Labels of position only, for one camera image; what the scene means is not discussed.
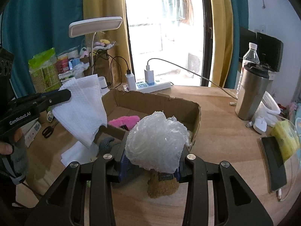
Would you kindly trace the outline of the left hand grey glove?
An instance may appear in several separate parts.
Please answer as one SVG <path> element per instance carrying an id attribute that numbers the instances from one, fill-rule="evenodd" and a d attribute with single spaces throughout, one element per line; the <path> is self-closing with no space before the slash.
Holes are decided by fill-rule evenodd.
<path id="1" fill-rule="evenodd" d="M 1 175 L 8 178 L 14 185 L 25 181 L 29 160 L 22 129 L 19 128 L 12 140 L 1 142 Z"/>

